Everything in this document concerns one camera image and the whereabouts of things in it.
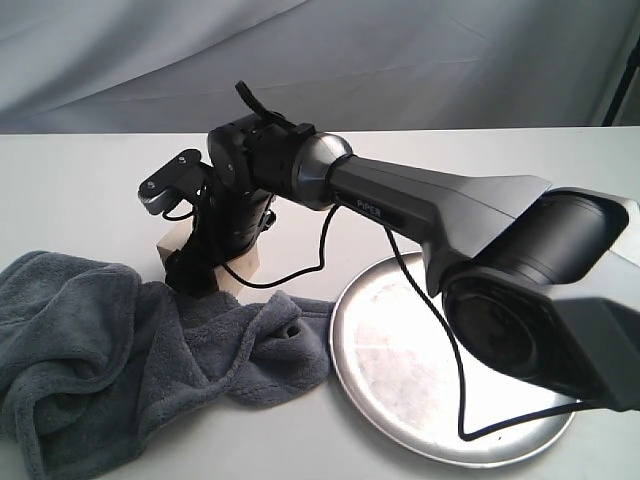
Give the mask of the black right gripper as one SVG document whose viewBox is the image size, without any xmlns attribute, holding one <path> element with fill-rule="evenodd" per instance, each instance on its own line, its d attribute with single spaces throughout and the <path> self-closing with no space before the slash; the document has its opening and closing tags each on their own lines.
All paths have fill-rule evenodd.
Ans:
<svg viewBox="0 0 640 480">
<path fill-rule="evenodd" d="M 193 206 L 192 239 L 223 267 L 247 253 L 275 221 L 271 202 L 291 193 L 291 167 L 298 152 L 298 126 L 277 113 L 250 114 L 210 131 L 205 186 Z M 219 291 L 215 271 L 188 275 L 181 252 L 164 262 L 165 283 L 200 299 Z"/>
</svg>

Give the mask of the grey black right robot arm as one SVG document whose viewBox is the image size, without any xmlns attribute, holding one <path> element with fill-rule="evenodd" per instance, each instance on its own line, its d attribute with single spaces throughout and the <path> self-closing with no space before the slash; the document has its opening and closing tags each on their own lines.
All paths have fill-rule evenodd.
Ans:
<svg viewBox="0 0 640 480">
<path fill-rule="evenodd" d="M 279 196 L 343 206 L 420 245 L 426 287 L 486 366 L 615 411 L 639 406 L 639 205 L 536 176 L 471 177 L 354 153 L 342 137 L 249 115 L 178 153 L 152 182 L 193 207 L 167 268 L 190 293 L 248 250 Z"/>
</svg>

